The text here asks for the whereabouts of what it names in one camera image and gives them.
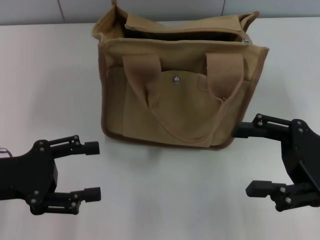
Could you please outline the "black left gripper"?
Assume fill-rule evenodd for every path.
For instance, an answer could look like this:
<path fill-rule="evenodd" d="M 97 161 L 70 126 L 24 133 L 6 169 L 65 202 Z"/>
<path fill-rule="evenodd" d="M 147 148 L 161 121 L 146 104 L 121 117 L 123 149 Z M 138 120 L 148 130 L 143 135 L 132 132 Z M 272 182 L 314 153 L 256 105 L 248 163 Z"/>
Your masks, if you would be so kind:
<path fill-rule="evenodd" d="M 58 177 L 54 158 L 82 154 L 99 155 L 99 142 L 81 144 L 78 135 L 50 141 L 38 140 L 24 155 L 1 158 L 0 199 L 21 199 L 29 205 L 34 215 L 78 214 L 82 201 L 101 200 L 101 188 L 54 192 Z"/>

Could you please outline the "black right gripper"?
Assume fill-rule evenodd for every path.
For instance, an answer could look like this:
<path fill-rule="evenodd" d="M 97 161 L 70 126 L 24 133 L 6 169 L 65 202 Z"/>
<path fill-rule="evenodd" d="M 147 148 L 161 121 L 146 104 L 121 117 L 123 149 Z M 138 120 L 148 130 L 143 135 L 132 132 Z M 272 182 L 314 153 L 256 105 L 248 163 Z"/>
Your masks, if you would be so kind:
<path fill-rule="evenodd" d="M 285 139 L 281 157 L 292 184 L 253 180 L 245 189 L 248 197 L 270 196 L 278 212 L 320 205 L 320 136 L 305 121 L 258 113 L 252 122 L 238 123 L 231 136 Z"/>

